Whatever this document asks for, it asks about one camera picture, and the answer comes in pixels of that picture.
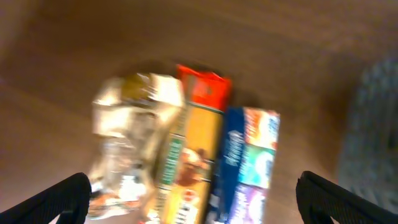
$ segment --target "crumpled wrapper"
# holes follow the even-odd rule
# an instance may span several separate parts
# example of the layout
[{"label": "crumpled wrapper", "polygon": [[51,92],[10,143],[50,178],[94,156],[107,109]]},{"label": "crumpled wrapper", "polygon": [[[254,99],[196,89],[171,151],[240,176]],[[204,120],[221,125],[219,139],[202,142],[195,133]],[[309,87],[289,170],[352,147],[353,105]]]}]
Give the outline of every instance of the crumpled wrapper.
[{"label": "crumpled wrapper", "polygon": [[101,156],[88,174],[89,219],[139,210],[155,193],[152,171],[159,146],[181,109],[179,80],[153,73],[111,78],[93,101],[93,132]]}]

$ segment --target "gray object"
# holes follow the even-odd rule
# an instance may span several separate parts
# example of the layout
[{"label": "gray object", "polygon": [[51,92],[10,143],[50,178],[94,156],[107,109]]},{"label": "gray object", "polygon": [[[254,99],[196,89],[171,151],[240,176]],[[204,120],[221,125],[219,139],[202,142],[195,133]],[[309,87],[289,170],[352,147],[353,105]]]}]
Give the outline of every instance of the gray object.
[{"label": "gray object", "polygon": [[363,75],[338,168],[340,186],[398,213],[398,58]]}]

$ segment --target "wood grain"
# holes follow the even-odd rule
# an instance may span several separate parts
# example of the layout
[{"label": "wood grain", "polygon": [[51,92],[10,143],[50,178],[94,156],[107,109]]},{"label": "wood grain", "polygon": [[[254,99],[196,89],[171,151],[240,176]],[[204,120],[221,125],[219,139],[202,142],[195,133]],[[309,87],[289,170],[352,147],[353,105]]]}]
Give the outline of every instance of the wood grain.
[{"label": "wood grain", "polygon": [[336,182],[348,100],[398,43],[392,0],[12,2],[0,18],[2,211],[87,172],[98,150],[91,100],[106,77],[183,62],[232,77],[233,105],[281,113],[265,223],[302,223],[297,178]]}]

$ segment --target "purple label section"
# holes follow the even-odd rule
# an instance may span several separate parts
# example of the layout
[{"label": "purple label section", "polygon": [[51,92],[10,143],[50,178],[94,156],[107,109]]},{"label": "purple label section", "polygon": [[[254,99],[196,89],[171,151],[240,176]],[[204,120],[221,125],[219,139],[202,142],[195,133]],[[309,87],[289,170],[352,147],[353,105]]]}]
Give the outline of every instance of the purple label section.
[{"label": "purple label section", "polygon": [[229,224],[261,224],[266,193],[264,189],[239,185],[229,213]]}]

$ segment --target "snack wrapper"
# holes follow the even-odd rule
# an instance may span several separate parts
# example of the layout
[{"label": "snack wrapper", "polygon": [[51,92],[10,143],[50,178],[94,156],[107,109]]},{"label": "snack wrapper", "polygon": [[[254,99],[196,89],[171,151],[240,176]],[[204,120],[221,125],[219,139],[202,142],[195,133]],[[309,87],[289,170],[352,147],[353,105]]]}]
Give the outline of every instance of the snack wrapper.
[{"label": "snack wrapper", "polygon": [[178,72],[186,107],[170,132],[159,191],[146,211],[166,224],[203,223],[231,81],[183,66]]},{"label": "snack wrapper", "polygon": [[262,222],[279,122],[275,111],[228,108],[206,223]]},{"label": "snack wrapper", "polygon": [[154,194],[159,144],[183,108],[182,93],[181,82],[167,75],[136,73],[105,82],[93,102],[93,132],[102,148],[88,175],[89,219],[138,210]]}]

